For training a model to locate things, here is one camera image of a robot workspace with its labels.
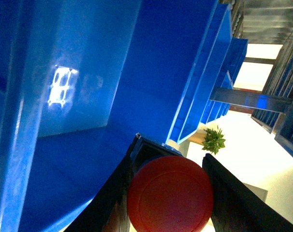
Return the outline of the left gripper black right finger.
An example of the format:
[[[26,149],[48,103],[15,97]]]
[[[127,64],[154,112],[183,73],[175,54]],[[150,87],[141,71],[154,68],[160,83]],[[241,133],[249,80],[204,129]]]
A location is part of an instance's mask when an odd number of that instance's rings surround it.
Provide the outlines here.
[[[202,168],[214,191],[211,220],[217,232],[293,232],[293,224],[264,203],[214,156]]]

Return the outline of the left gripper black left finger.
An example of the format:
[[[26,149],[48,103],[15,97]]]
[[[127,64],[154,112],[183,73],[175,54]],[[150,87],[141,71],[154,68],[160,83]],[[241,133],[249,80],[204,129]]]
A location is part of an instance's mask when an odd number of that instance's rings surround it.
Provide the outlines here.
[[[101,232],[117,207],[121,212],[115,215],[128,222],[125,201],[131,179],[132,160],[124,157],[93,200],[65,231]]]

